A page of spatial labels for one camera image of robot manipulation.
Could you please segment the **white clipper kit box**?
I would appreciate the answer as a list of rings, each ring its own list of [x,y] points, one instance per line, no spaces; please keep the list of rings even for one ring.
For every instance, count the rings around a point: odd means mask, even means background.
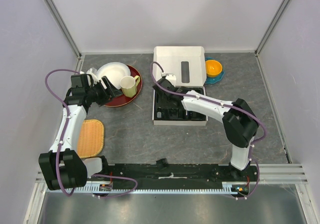
[[[152,76],[156,81],[162,78],[161,73],[176,76],[176,88],[186,87],[205,94],[204,84],[207,78],[205,49],[202,46],[156,46],[153,60],[160,64],[152,65]],[[152,121],[158,126],[205,126],[208,117],[183,107],[161,108],[156,103],[156,91],[153,91]]]

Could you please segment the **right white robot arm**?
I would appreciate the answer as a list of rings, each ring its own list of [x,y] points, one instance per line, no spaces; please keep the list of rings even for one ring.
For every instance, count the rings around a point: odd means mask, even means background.
[[[248,104],[243,99],[224,101],[205,96],[188,87],[174,87],[166,78],[161,78],[152,87],[159,95],[175,101],[188,112],[210,117],[223,124],[228,141],[232,144],[229,175],[235,181],[247,175],[251,163],[250,145],[259,124]]]

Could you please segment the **black comb guard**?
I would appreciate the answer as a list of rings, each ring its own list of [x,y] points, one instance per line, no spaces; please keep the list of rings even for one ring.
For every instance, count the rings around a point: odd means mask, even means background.
[[[161,158],[161,159],[157,160],[156,166],[159,171],[167,169],[169,167],[169,163],[168,163],[167,158]]]

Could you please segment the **dark red round tray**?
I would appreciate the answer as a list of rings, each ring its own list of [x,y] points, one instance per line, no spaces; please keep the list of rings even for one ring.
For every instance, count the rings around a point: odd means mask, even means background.
[[[142,89],[142,76],[133,66],[121,62],[110,62],[103,66],[106,76],[120,91],[120,96],[105,104],[106,107],[122,107],[132,102]]]

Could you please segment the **woven bamboo tray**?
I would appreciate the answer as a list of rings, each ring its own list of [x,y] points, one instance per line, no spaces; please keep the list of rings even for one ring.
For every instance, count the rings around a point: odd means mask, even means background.
[[[82,123],[77,143],[77,154],[81,159],[96,157],[104,147],[105,128],[97,119]]]

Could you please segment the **white paper plate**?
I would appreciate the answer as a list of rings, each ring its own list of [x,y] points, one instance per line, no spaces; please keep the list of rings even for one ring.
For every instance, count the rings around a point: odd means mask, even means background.
[[[130,76],[129,67],[121,62],[109,62],[104,64],[97,70],[96,76],[101,79],[106,77],[109,82],[118,90],[121,89],[121,79],[125,76]]]

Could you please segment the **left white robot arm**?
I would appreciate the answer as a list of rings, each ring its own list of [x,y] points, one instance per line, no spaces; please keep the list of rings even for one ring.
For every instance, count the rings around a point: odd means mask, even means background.
[[[62,120],[49,151],[40,154],[38,163],[47,187],[61,190],[83,187],[92,175],[99,181],[110,175],[104,156],[81,159],[77,153],[82,125],[91,104],[104,106],[122,92],[106,76],[98,79],[92,73],[71,76],[71,87],[62,103]]]

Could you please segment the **pale yellow mug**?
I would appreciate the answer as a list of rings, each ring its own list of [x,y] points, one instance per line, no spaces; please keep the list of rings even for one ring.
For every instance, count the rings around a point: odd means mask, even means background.
[[[132,98],[137,94],[138,91],[138,84],[141,81],[141,77],[139,75],[133,76],[124,76],[120,80],[120,87],[123,94],[128,97]]]

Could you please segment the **small oil bottle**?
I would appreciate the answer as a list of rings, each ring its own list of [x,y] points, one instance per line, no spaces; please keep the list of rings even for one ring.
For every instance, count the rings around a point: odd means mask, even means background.
[[[161,113],[160,111],[158,111],[158,112],[156,113],[156,117],[157,117],[158,119],[161,119],[161,118],[162,118],[162,113]]]

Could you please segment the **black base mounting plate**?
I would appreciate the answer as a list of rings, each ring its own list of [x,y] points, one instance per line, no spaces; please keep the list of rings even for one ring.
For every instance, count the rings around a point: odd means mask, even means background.
[[[109,164],[104,175],[132,178],[137,190],[195,190],[221,189],[224,182],[253,183],[257,181],[255,165],[239,171],[223,164]]]

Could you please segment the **teal scalloped plate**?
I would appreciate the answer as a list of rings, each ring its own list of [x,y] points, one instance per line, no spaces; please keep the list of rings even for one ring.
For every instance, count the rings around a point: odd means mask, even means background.
[[[206,81],[205,84],[215,84],[222,80],[225,75],[223,65],[211,58],[205,58]]]

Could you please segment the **orange bowl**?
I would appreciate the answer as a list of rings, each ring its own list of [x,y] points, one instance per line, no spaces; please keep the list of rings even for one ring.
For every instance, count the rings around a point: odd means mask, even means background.
[[[223,71],[222,64],[219,61],[213,59],[206,60],[205,67],[206,75],[210,78],[217,77]]]

